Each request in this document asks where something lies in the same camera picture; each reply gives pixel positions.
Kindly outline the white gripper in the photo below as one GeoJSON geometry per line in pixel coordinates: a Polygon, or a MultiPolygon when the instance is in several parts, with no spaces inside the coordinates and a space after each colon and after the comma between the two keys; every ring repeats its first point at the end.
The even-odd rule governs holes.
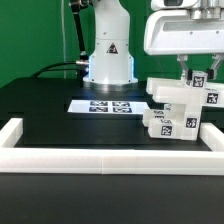
{"type": "Polygon", "coordinates": [[[206,73],[208,80],[215,80],[224,62],[224,12],[213,20],[193,20],[188,10],[154,12],[147,19],[144,50],[148,55],[178,55],[184,81],[191,81],[193,74],[187,55],[213,54],[206,73]]]}

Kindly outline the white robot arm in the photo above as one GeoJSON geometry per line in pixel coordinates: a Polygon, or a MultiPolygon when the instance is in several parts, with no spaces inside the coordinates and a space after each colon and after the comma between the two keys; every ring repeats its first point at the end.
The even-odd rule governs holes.
{"type": "MultiPolygon", "coordinates": [[[[97,88],[130,86],[130,15],[120,0],[91,0],[95,50],[84,83],[97,88]]],[[[224,54],[224,0],[151,0],[143,48],[149,55],[224,54]]]]}

